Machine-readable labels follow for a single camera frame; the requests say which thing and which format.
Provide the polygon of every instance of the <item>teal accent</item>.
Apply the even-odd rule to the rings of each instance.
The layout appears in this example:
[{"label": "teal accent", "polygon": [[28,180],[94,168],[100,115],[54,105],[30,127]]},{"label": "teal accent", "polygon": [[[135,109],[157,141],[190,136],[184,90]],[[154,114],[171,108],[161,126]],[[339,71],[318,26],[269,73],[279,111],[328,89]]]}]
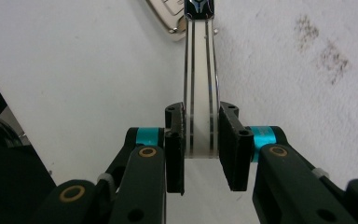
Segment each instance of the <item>teal accent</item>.
[{"label": "teal accent", "polygon": [[255,154],[253,162],[258,162],[258,154],[260,153],[261,147],[266,144],[275,144],[277,143],[277,139],[275,137],[275,133],[269,126],[253,126],[250,128],[254,133],[255,141]]},{"label": "teal accent", "polygon": [[139,128],[136,134],[136,144],[156,147],[158,145],[158,128]]}]

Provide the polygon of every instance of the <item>white wall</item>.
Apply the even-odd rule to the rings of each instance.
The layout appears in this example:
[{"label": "white wall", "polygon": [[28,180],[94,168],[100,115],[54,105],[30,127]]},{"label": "white wall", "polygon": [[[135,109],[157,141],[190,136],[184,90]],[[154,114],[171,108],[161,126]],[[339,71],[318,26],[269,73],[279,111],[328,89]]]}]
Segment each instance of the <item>white wall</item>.
[{"label": "white wall", "polygon": [[[358,178],[358,1],[227,0],[215,15],[221,100],[281,126],[340,187]],[[57,184],[95,181],[129,127],[163,126],[184,47],[141,1],[0,1],[0,91]],[[168,221],[257,223],[251,197],[219,161],[187,161]]]}]

